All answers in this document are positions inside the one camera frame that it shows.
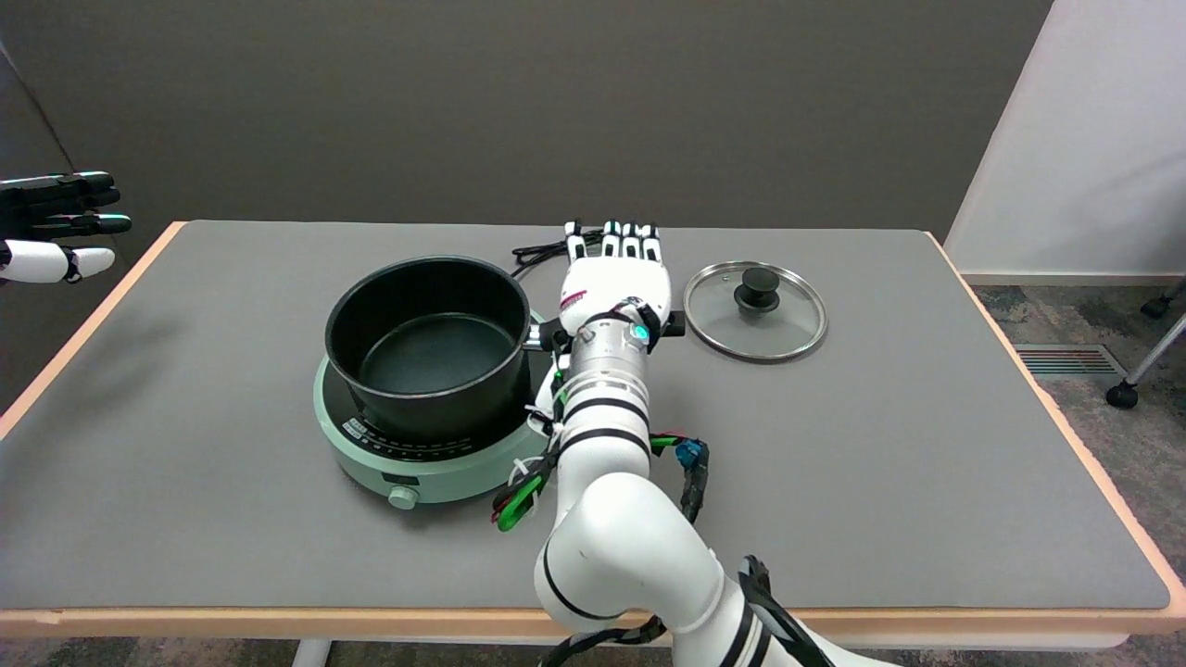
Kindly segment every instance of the black pot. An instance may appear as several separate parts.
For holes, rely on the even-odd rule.
[[[351,287],[330,313],[325,349],[364,417],[387,436],[492,444],[523,423],[530,401],[530,329],[527,296],[504,271],[429,256]]]

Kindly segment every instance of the pot lid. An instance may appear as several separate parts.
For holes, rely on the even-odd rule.
[[[683,310],[706,343],[754,361],[804,355],[828,330],[823,299],[806,280],[758,261],[704,267],[688,281]]]

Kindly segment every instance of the blue connector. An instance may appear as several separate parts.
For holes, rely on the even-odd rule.
[[[683,440],[675,447],[675,458],[684,470],[690,470],[700,458],[700,443],[696,440]]]

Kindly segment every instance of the floor vent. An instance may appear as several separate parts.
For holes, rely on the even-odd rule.
[[[1034,377],[1123,377],[1124,368],[1103,345],[1014,345]]]

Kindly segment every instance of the chair wheel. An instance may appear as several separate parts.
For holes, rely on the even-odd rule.
[[[1136,400],[1139,396],[1136,395],[1135,386],[1121,381],[1120,385],[1116,385],[1111,389],[1108,389],[1108,393],[1104,394],[1104,398],[1108,399],[1108,405],[1112,407],[1118,407],[1121,409],[1133,409],[1134,407],[1136,407]]]
[[[1152,317],[1153,319],[1161,319],[1166,311],[1169,310],[1169,299],[1165,297],[1158,297],[1156,299],[1149,299],[1141,306],[1141,312]]]

